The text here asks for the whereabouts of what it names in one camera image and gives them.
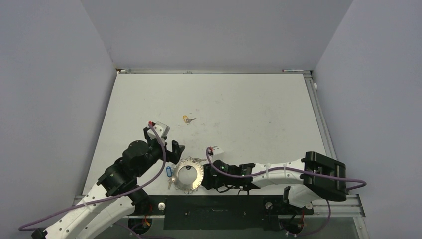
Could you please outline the key with yellow tag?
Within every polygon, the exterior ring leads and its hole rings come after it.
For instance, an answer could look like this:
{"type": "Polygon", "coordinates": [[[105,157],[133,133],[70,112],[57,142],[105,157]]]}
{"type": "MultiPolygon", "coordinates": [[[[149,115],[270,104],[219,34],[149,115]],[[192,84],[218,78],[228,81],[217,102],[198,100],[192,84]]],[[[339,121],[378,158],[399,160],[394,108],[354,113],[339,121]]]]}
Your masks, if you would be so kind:
{"type": "Polygon", "coordinates": [[[183,121],[185,124],[190,124],[194,120],[196,120],[196,118],[189,118],[187,115],[183,115],[183,121]]]}

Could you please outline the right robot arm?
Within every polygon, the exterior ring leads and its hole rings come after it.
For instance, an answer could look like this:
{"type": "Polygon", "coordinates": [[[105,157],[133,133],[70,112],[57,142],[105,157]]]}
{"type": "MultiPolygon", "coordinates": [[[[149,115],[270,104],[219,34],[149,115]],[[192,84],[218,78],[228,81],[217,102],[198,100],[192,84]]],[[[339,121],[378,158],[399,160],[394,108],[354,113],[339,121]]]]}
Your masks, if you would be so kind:
{"type": "Polygon", "coordinates": [[[309,151],[304,158],[281,164],[247,163],[229,165],[221,160],[203,165],[201,185],[207,190],[223,186],[250,191],[273,185],[286,185],[282,209],[294,213],[306,204],[325,199],[346,200],[345,164],[323,154],[309,151]]]}

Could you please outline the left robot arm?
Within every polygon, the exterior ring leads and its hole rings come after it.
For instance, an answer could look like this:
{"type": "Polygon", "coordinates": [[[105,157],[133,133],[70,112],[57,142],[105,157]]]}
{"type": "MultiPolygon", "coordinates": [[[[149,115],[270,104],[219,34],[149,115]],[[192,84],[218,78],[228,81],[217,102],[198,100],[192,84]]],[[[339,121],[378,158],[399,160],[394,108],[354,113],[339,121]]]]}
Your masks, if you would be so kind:
{"type": "Polygon", "coordinates": [[[185,150],[175,140],[171,142],[171,150],[167,149],[169,129],[160,122],[149,122],[143,130],[145,140],[130,143],[77,205],[64,211],[56,223],[35,229],[31,237],[81,239],[93,235],[94,230],[101,232],[133,212],[149,212],[151,200],[144,187],[160,176],[167,162],[178,163],[185,150]]]}

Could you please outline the key with blue tag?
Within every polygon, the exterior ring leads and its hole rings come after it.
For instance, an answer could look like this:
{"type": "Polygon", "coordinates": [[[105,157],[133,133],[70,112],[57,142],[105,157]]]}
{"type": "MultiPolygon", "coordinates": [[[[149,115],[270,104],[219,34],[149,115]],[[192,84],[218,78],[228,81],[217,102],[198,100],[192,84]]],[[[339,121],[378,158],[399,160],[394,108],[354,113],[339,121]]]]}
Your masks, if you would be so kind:
{"type": "Polygon", "coordinates": [[[166,167],[166,175],[168,178],[168,187],[167,189],[170,190],[171,186],[173,184],[173,170],[174,170],[174,166],[167,166],[166,167]]]}

